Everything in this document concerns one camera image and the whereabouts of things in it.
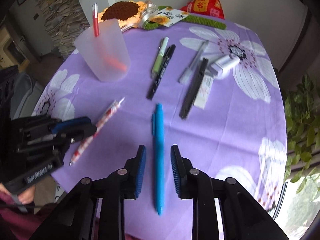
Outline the pink sleeve forearm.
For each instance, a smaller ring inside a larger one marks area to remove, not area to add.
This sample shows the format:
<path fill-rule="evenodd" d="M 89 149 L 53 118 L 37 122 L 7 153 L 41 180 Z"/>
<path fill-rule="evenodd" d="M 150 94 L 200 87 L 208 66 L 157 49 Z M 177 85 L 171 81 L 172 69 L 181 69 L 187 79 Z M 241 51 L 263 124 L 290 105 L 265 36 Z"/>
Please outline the pink sleeve forearm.
<path fill-rule="evenodd" d="M 10 230 L 17 239 L 29 239 L 41 223 L 57 206 L 57 203 L 44 205 L 37 213 L 34 213 L 34 201 L 28 212 L 21 212 L 19 208 L 7 207 L 16 204 L 11 196 L 1 193 L 1 239 L 7 239 L 8 234 L 4 230 Z"/>

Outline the left hand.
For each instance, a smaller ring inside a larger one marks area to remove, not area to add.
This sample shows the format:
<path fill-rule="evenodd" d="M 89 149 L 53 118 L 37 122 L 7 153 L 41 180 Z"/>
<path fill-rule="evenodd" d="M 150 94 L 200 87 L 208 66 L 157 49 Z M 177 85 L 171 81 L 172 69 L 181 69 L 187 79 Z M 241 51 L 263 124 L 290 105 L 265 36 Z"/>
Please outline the left hand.
<path fill-rule="evenodd" d="M 0 183 L 0 191 L 1 193 L 11 196 L 11 193 L 5 188 L 5 186 L 2 183 Z M 26 189 L 25 191 L 23 191 L 21 194 L 18 195 L 18 200 L 20 201 L 20 203 L 24 205 L 30 204 L 34 200 L 35 191 L 36 191 L 35 185 L 29 187 L 28 189 Z"/>

